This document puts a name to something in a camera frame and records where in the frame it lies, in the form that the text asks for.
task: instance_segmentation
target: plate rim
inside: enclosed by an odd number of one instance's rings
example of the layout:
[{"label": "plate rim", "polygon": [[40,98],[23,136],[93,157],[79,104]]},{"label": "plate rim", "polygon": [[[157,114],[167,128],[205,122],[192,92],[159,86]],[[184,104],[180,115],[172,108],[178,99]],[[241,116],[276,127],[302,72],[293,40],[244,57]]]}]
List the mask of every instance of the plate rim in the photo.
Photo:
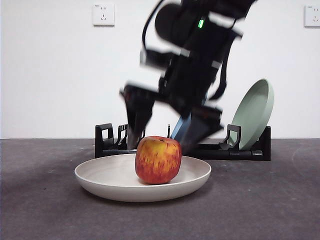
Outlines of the plate rim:
[{"label": "plate rim", "polygon": [[102,183],[99,183],[99,182],[96,182],[96,181],[92,181],[92,180],[89,180],[85,177],[82,177],[80,176],[78,173],[77,173],[77,169],[81,167],[81,165],[84,165],[84,164],[87,164],[88,162],[92,162],[92,161],[95,161],[97,159],[104,159],[104,158],[109,158],[109,157],[116,157],[116,156],[125,156],[125,155],[136,155],[136,153],[129,153],[129,154],[118,154],[118,155],[110,155],[110,156],[103,156],[103,157],[98,157],[98,158],[93,158],[93,159],[90,159],[88,161],[85,161],[83,163],[80,163],[78,166],[76,166],[76,168],[74,169],[74,174],[77,178],[81,179],[82,181],[85,181],[87,183],[91,183],[91,184],[96,184],[96,185],[100,185],[100,186],[104,186],[104,187],[108,187],[108,188],[165,188],[165,187],[170,187],[170,186],[175,186],[175,185],[181,185],[181,184],[188,184],[188,183],[192,183],[192,182],[195,182],[195,181],[198,181],[200,179],[203,179],[205,177],[207,177],[208,175],[211,174],[211,171],[212,171],[212,167],[209,163],[207,163],[206,161],[203,161],[201,159],[198,159],[198,158],[195,158],[195,157],[191,157],[191,156],[182,156],[182,157],[185,157],[185,158],[189,158],[189,159],[195,159],[197,161],[200,161],[200,162],[203,162],[205,163],[206,165],[209,166],[209,170],[208,172],[206,172],[204,175],[202,176],[199,176],[195,179],[192,179],[192,180],[188,180],[188,181],[182,181],[182,182],[173,182],[173,183],[163,183],[163,184],[150,184],[150,185],[142,185],[142,186],[123,186],[123,185],[108,185],[108,184],[102,184]]}]

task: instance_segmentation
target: white wall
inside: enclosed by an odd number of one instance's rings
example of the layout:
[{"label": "white wall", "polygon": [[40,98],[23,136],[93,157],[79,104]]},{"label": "white wall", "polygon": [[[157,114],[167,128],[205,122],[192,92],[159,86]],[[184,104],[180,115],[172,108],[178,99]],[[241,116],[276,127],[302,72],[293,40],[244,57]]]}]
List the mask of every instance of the white wall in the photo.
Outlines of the white wall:
[{"label": "white wall", "polygon": [[[114,0],[115,27],[92,27],[91,6],[101,2],[1,1],[1,138],[93,138],[97,124],[127,122],[119,90],[128,80],[157,88],[160,73],[139,66],[142,29],[157,0]],[[259,0],[237,23],[244,36],[233,44],[217,103],[225,125],[250,86],[267,78],[275,91],[272,137],[320,138],[320,29],[303,25],[304,5],[316,3]],[[165,46],[153,30],[148,39]],[[156,104],[147,134],[166,135],[177,119]]]}]

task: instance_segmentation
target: green plate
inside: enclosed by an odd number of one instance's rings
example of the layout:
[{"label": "green plate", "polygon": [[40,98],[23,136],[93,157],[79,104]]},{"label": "green plate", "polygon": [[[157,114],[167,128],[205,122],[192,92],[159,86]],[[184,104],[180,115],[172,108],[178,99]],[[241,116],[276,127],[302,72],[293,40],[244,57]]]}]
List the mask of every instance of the green plate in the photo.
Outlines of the green plate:
[{"label": "green plate", "polygon": [[[246,93],[232,120],[241,126],[239,150],[250,150],[265,130],[274,106],[274,91],[266,79],[257,81]],[[231,131],[228,144],[233,145],[237,133]]]}]

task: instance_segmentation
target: green led light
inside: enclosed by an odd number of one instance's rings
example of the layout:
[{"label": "green led light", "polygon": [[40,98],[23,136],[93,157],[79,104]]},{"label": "green led light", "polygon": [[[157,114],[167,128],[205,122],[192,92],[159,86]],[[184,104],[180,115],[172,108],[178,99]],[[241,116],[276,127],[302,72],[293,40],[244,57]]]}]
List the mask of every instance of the green led light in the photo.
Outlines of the green led light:
[{"label": "green led light", "polygon": [[198,24],[198,28],[202,29],[203,25],[204,25],[205,20],[200,20],[199,24]]}]

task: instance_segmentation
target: cable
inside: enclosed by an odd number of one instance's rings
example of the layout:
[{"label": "cable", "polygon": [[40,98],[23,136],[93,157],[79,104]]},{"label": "cable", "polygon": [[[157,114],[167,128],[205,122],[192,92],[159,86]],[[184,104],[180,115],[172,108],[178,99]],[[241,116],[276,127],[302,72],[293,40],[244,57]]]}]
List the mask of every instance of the cable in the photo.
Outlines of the cable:
[{"label": "cable", "polygon": [[152,17],[154,16],[154,14],[156,13],[156,11],[158,10],[158,8],[160,7],[160,5],[162,4],[164,0],[160,0],[159,3],[155,6],[155,8],[153,9],[153,11],[151,12],[148,20],[145,22],[144,28],[143,28],[143,32],[142,32],[142,44],[144,47],[144,50],[146,50],[146,33],[147,33],[147,29],[148,29],[148,25],[152,19]]},{"label": "cable", "polygon": [[237,21],[237,19],[235,19],[235,20],[233,21],[233,24],[232,24],[232,26],[231,26],[229,29],[232,29],[232,28],[235,26],[236,21]]}]

